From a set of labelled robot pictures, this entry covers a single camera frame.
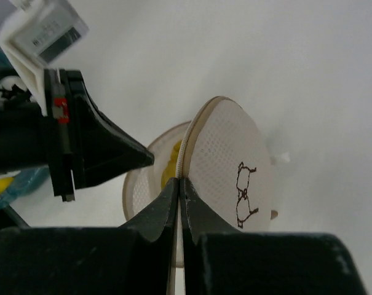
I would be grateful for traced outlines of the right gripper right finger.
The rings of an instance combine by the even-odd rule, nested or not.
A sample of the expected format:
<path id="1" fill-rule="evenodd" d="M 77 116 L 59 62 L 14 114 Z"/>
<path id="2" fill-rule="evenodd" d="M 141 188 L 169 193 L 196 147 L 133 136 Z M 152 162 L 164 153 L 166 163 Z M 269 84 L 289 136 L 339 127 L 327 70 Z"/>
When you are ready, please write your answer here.
<path id="1" fill-rule="evenodd" d="M 186 294 L 221 294 L 218 290 L 228 272 L 225 258 L 229 238 L 238 233 L 199 196 L 191 180 L 180 180 L 180 215 L 183 234 Z"/>

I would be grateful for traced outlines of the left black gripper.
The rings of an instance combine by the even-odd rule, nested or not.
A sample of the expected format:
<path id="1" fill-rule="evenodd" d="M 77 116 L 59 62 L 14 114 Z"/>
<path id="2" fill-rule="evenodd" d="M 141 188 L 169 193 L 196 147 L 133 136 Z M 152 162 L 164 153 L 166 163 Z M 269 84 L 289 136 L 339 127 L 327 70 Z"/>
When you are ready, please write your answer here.
<path id="1" fill-rule="evenodd" d="M 18 77 L 16 70 L 0 70 L 0 83 L 10 77 Z M 152 152 L 108 119 L 88 94 L 75 95 L 73 106 L 70 83 L 82 79 L 78 70 L 44 71 L 47 116 L 29 90 L 0 88 L 0 175 L 47 166 L 54 194 L 72 202 L 74 186 L 94 187 L 154 163 Z M 77 146 L 74 184 L 70 121 Z"/>

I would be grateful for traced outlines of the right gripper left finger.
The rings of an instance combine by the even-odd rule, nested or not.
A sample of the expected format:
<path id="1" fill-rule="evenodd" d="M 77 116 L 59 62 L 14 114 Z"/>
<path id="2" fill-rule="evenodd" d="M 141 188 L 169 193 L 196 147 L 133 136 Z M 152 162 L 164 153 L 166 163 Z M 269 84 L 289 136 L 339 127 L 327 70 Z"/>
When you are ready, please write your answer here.
<path id="1" fill-rule="evenodd" d="M 179 181 L 119 228 L 120 294 L 174 294 Z"/>

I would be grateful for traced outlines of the beige mesh laundry bag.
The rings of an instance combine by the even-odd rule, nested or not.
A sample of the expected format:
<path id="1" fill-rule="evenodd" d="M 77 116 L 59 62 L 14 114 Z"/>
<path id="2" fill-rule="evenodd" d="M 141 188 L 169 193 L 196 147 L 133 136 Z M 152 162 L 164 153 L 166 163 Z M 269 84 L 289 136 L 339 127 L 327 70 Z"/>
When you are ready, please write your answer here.
<path id="1" fill-rule="evenodd" d="M 277 217 L 273 166 L 283 157 L 269 154 L 257 125 L 235 101 L 216 96 L 192 121 L 171 128 L 148 147 L 154 155 L 151 166 L 127 173 L 122 196 L 126 222 L 163 190 L 162 172 L 179 140 L 174 177 L 179 181 L 175 267 L 184 269 L 180 180 L 191 180 L 198 196 L 238 230 L 236 234 L 262 233 Z"/>

